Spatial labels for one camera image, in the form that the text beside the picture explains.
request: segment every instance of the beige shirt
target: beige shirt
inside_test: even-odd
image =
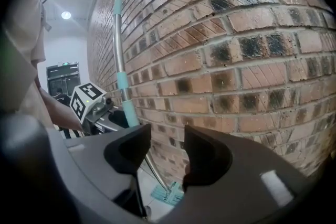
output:
[[[45,12],[41,0],[13,0],[2,24],[5,36],[29,63],[33,60],[46,60],[43,43],[44,22]],[[34,116],[45,127],[54,127],[33,81],[18,110]]]

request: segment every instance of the floor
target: floor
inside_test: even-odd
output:
[[[65,138],[63,131],[60,132],[62,137]],[[74,132],[70,130],[71,138],[76,138]],[[173,206],[165,204],[159,200],[154,199],[151,196],[152,191],[158,184],[158,181],[155,179],[153,173],[148,167],[147,163],[144,161],[141,164],[141,168],[138,170],[138,180],[140,185],[140,191],[142,196],[142,202],[144,206],[149,206],[152,210],[151,221],[156,222],[164,215],[168,214]]]

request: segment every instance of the teal grip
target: teal grip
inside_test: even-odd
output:
[[[117,73],[117,82],[118,82],[118,89],[120,90],[129,87],[126,72]]]
[[[114,0],[113,15],[121,15],[121,0]]]
[[[124,109],[125,116],[130,127],[140,125],[138,117],[136,116],[135,107],[132,100],[127,100],[121,102],[122,108]]]

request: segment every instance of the person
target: person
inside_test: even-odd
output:
[[[61,88],[57,88],[56,93],[57,95],[55,96],[55,99],[61,104],[70,107],[70,101],[71,101],[70,97],[64,94]],[[64,132],[66,139],[71,138],[69,129],[59,126],[59,130]],[[80,137],[79,133],[76,130],[73,130],[73,132],[76,135],[76,137]]]
[[[12,0],[2,22],[2,33],[25,60],[37,69],[45,61],[44,26],[46,14],[41,0]],[[28,90],[16,111],[29,114],[45,127],[54,124],[66,129],[82,130],[81,124],[71,108],[58,102],[41,88],[38,76]]]

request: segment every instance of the mop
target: mop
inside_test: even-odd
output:
[[[140,125],[139,119],[135,112],[135,107],[132,98],[129,94],[129,85],[127,80],[127,73],[125,72],[125,63],[123,60],[122,52],[122,40],[121,40],[121,0],[114,1],[113,7],[113,43],[114,43],[114,60],[117,70],[117,84],[118,89],[121,91],[121,105],[125,112],[125,116],[129,127]],[[148,152],[145,161],[149,168],[153,172],[153,175],[160,183],[156,186],[152,193],[152,197],[166,204],[176,205],[183,197],[181,191],[179,191],[179,183],[173,182],[170,187],[165,183],[164,179],[160,175],[151,154]]]
[[[180,186],[180,183],[173,182],[170,185],[170,192],[166,192],[161,185],[157,185],[151,196],[156,200],[175,206],[183,198],[183,192]]]

